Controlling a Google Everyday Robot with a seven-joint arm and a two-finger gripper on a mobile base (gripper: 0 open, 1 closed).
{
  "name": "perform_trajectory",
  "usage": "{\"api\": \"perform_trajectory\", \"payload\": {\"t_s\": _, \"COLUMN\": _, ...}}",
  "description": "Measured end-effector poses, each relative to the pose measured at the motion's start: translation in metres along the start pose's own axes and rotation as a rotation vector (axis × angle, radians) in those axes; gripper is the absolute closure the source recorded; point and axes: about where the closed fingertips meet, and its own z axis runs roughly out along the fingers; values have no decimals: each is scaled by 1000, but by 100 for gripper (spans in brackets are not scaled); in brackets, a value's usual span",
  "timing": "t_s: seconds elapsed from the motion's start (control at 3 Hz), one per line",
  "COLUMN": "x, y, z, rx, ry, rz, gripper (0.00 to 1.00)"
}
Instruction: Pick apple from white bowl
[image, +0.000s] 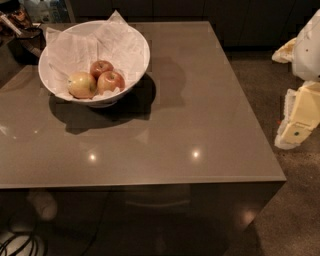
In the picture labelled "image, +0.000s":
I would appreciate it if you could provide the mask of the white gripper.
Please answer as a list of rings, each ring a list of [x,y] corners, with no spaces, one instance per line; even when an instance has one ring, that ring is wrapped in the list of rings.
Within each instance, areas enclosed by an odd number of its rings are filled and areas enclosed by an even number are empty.
[[[278,63],[291,63],[293,74],[306,81],[289,89],[284,100],[284,119],[274,145],[289,150],[300,146],[320,124],[320,9],[297,38],[289,40],[272,55]]]

